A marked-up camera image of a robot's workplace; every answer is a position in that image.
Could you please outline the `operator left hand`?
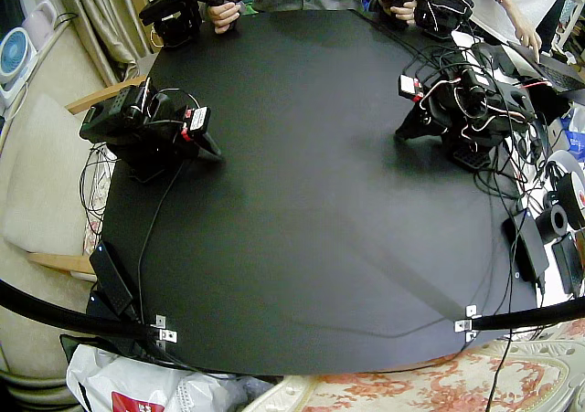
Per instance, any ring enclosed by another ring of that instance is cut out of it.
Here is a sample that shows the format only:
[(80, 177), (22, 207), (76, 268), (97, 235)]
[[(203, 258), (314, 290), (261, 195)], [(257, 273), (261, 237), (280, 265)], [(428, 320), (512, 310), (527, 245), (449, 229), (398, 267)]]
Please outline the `operator left hand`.
[(402, 6), (392, 6), (389, 0), (378, 0), (384, 12), (390, 16), (392, 20), (400, 20), (406, 22), (408, 25), (415, 24), (415, 8), (417, 3), (415, 0), (405, 2)]

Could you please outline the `operator right hand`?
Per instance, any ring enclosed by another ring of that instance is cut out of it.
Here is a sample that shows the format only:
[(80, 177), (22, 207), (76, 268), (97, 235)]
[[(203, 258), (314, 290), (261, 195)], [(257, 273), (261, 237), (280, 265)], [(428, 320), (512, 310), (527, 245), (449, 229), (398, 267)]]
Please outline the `operator right hand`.
[(207, 16), (214, 26), (216, 34), (227, 33), (240, 17), (240, 4), (227, 2), (223, 5), (210, 6)]

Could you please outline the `bystander hand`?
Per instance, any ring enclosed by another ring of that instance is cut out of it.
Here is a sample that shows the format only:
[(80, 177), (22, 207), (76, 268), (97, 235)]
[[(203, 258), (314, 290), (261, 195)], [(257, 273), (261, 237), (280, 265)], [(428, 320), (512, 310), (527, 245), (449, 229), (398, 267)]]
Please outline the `bystander hand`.
[(535, 61), (539, 62), (542, 40), (534, 25), (524, 18), (517, 19), (513, 25), (518, 41), (523, 47), (531, 48)]

